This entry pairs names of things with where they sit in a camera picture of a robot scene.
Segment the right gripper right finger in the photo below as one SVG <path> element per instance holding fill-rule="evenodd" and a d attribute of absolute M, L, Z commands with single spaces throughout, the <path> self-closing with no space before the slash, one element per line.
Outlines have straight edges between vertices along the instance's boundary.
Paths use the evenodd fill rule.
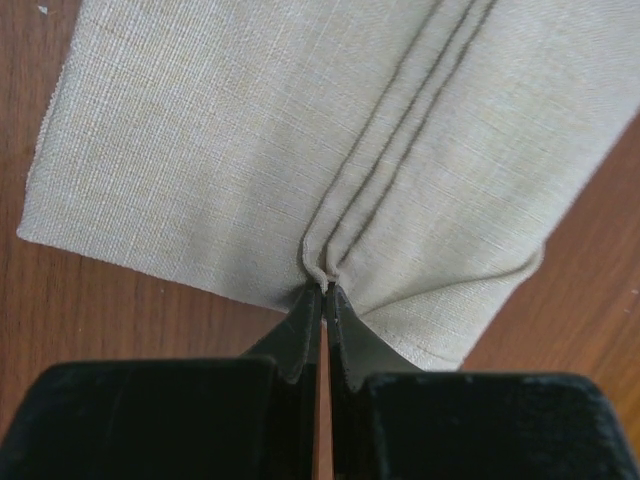
<path fill-rule="evenodd" d="M 568 373 L 423 371 L 326 294 L 339 479 L 635 479 L 609 400 Z"/>

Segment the beige cloth napkin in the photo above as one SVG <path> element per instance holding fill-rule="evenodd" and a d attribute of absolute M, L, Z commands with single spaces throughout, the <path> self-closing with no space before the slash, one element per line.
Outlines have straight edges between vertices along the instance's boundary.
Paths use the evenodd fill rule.
<path fill-rule="evenodd" d="M 635 1 L 86 1 L 17 233 L 453 369 L 638 107 Z"/>

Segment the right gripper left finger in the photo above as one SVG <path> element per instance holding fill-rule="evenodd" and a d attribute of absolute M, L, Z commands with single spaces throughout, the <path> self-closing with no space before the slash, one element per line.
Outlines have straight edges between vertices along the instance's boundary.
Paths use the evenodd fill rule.
<path fill-rule="evenodd" d="M 54 365 L 1 444 L 5 479 L 309 479 L 322 293 L 235 358 Z"/>

